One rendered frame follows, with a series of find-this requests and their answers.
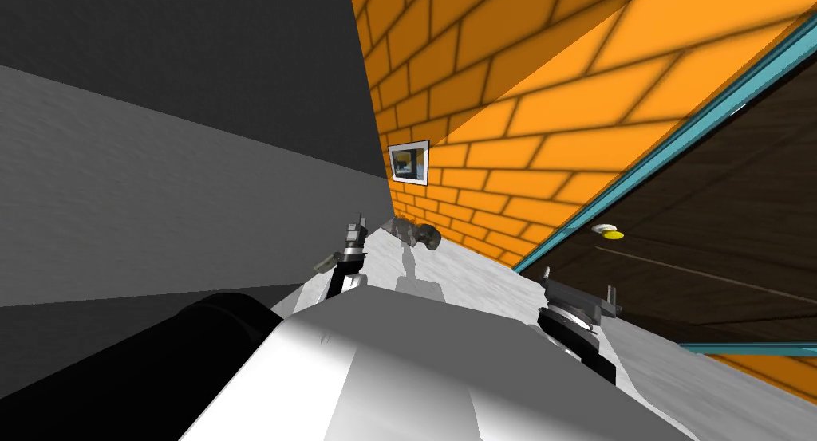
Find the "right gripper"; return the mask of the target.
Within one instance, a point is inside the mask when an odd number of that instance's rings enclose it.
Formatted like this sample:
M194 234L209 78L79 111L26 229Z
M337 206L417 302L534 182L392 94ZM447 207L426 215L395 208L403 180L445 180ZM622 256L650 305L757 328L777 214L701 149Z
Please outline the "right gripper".
M549 279L551 268L544 268L540 285L544 288L544 296L549 305L556 305L577 317L586 320L600 320L605 317L618 317L622 307L617 303L617 290L607 286L606 300L589 295L568 285Z

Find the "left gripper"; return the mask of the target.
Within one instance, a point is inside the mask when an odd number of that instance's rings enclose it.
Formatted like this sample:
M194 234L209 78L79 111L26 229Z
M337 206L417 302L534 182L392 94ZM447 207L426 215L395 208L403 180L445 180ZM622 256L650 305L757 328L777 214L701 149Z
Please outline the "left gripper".
M342 253L344 255L362 254L368 235L366 219L363 215L358 215L357 220L346 227L345 246Z

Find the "grey lumpy object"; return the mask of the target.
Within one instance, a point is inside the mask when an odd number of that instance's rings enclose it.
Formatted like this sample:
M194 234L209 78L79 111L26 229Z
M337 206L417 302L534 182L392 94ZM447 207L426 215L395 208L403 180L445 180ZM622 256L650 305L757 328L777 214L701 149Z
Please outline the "grey lumpy object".
M431 224L418 224L402 217L394 217L385 222L381 229L410 247L417 244L436 250L442 240L441 233Z

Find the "dark brown door leaf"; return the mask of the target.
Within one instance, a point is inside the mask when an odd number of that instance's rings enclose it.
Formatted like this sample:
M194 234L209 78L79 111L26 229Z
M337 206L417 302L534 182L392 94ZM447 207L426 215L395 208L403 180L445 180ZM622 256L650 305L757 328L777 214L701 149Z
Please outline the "dark brown door leaf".
M817 53L523 271L678 343L817 342Z

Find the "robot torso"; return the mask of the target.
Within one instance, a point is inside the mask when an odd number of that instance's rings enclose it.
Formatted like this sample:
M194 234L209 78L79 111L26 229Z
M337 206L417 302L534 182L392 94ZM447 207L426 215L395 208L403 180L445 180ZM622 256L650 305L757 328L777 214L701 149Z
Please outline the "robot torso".
M288 316L180 441L693 441L540 330L373 286Z

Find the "white framed wall picture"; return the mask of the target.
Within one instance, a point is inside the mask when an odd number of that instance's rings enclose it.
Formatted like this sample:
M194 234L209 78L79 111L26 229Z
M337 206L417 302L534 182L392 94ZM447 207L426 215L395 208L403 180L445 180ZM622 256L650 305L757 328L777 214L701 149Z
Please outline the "white framed wall picture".
M429 140L388 146L391 179L398 183L428 185Z

